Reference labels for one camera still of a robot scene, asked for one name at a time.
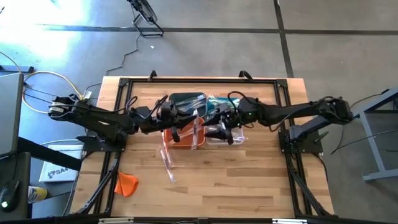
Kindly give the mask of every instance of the butcher block tabletop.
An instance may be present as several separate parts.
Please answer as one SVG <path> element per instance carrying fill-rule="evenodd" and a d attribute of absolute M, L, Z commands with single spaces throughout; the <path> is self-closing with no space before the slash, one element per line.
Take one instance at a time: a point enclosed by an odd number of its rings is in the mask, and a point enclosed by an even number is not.
<path fill-rule="evenodd" d="M 114 109 L 119 79 L 120 77 L 103 78 L 98 107 L 106 110 Z M 303 79 L 288 78 L 287 83 L 292 104 L 308 102 Z M 152 109 L 157 100 L 172 93 L 203 92 L 207 96 L 226 97 L 234 90 L 246 96 L 257 97 L 263 103 L 276 104 L 274 86 L 270 84 L 134 83 L 132 96 L 137 96 L 138 100 L 133 107 L 148 106 Z M 302 124 L 310 119 L 299 118 L 295 122 Z M 177 181 L 174 184 L 170 181 L 160 155 L 161 132 L 148 135 L 137 133 L 129 136 L 126 150 L 121 156 L 119 171 L 137 177 L 139 184 L 131 197 L 125 198 L 115 194 L 111 215 L 113 217 L 294 217 L 286 161 L 284 155 L 280 153 L 277 133 L 270 132 L 268 127 L 258 123 L 255 123 L 252 129 L 243 128 L 243 131 L 247 139 L 239 146 L 208 146 L 204 143 L 202 147 L 193 151 L 171 149 L 170 155 L 174 162 L 172 173 Z M 97 188 L 103 158 L 103 152 L 94 152 L 83 161 L 71 212 L 81 208 Z M 322 163 L 312 154 L 302 154 L 302 159 L 308 188 L 324 208 L 333 213 Z M 104 190 L 101 211 L 104 209 L 108 190 L 109 187 Z M 300 208 L 304 211 L 300 190 L 298 197 Z"/>

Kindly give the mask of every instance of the concrete floor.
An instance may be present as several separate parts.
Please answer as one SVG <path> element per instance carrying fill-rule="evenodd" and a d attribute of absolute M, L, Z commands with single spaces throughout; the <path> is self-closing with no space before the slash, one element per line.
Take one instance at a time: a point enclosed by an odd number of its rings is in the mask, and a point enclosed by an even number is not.
<path fill-rule="evenodd" d="M 120 66 L 134 50 L 136 32 L 44 31 L 35 23 L 131 27 L 126 1 L 0 1 L 0 49 L 19 65 L 67 76 L 80 90 L 101 82 L 106 71 Z M 163 27 L 277 29 L 273 0 L 149 0 Z M 279 0 L 286 29 L 397 30 L 395 0 Z M 304 78 L 308 97 L 343 96 L 350 103 L 398 84 L 398 35 L 287 35 L 294 77 Z M 108 75 L 236 76 L 242 69 L 254 77 L 286 77 L 279 34 L 166 33 L 164 38 L 138 41 L 139 51 L 124 59 L 121 69 Z M 0 58 L 0 64 L 9 62 Z M 32 77 L 38 90 L 65 96 L 72 89 L 50 75 Z M 31 93 L 50 100 L 45 95 Z M 46 104 L 28 101 L 38 109 Z M 389 129 L 398 125 L 390 123 Z M 329 126 L 322 140 L 335 212 L 346 218 L 384 222 L 398 220 L 398 178 L 365 184 L 362 175 L 377 171 L 367 141 L 333 156 L 340 126 Z M 83 128 L 48 119 L 22 106 L 20 136 L 41 143 L 71 139 Z M 347 125 L 344 141 L 364 136 L 358 121 Z M 398 153 L 383 153 L 387 166 L 397 168 Z M 32 181 L 42 162 L 32 161 Z M 47 184 L 50 189 L 70 184 Z M 60 215 L 67 195 L 34 205 L 34 217 Z"/>

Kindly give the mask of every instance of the orange cloth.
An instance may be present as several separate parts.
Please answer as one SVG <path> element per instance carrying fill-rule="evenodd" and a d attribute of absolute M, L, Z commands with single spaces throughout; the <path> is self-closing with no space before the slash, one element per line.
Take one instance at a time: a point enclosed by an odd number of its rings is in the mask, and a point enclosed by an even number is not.
<path fill-rule="evenodd" d="M 114 192 L 125 197 L 130 197 L 137 189 L 138 178 L 119 172 L 119 179 Z"/>

